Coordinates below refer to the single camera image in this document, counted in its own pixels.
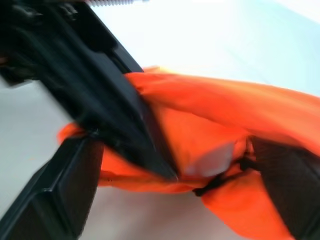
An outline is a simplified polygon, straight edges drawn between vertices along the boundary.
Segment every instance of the orange fabric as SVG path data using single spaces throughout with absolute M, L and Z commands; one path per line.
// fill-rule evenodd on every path
M 165 73 L 158 68 L 130 73 L 127 79 L 150 103 L 182 173 L 225 143 L 236 143 L 236 158 L 249 135 L 302 146 L 320 156 L 320 136 L 313 134 L 320 132 L 320 99 L 315 96 L 255 83 Z M 70 124 L 59 133 L 59 140 L 79 131 Z M 179 182 L 164 182 L 106 147 L 99 185 L 181 193 L 207 182 L 185 174 Z M 242 236 L 293 239 L 255 171 L 208 192 L 202 201 Z

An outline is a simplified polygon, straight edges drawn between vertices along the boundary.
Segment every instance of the black plastic part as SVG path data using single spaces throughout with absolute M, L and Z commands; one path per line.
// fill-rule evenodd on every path
M 27 183 L 0 221 L 0 240 L 76 240 L 93 202 L 104 145 L 70 138 Z
M 91 8 L 84 2 L 19 3 L 0 21 L 8 64 L 31 69 L 88 135 L 130 163 L 176 179 L 177 166 L 152 110 L 124 76 L 143 70 Z
M 267 192 L 297 240 L 320 239 L 320 157 L 303 148 L 251 139 Z

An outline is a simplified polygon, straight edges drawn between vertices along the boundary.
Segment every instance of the white floor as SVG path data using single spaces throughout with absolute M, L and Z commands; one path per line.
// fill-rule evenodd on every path
M 267 0 L 150 0 L 95 8 L 142 66 L 320 96 L 320 25 Z M 42 86 L 0 81 L 0 217 L 69 120 Z M 97 191 L 82 240 L 240 240 L 191 194 Z

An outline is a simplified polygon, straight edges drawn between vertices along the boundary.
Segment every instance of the orange life jacket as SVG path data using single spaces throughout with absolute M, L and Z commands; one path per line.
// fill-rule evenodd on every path
M 236 160 L 244 154 L 250 136 L 303 147 L 320 156 L 320 99 L 315 96 L 269 85 L 168 73 L 156 67 L 126 77 L 151 105 L 182 175 L 178 182 L 167 182 L 105 147 L 101 187 L 170 194 L 203 188 L 212 177 L 183 173 L 206 153 L 227 143 L 235 144 L 232 159 Z M 61 142 L 80 131 L 71 123 L 58 139 Z M 233 165 L 226 175 L 239 171 Z M 293 239 L 258 171 L 249 171 L 201 198 L 241 236 Z

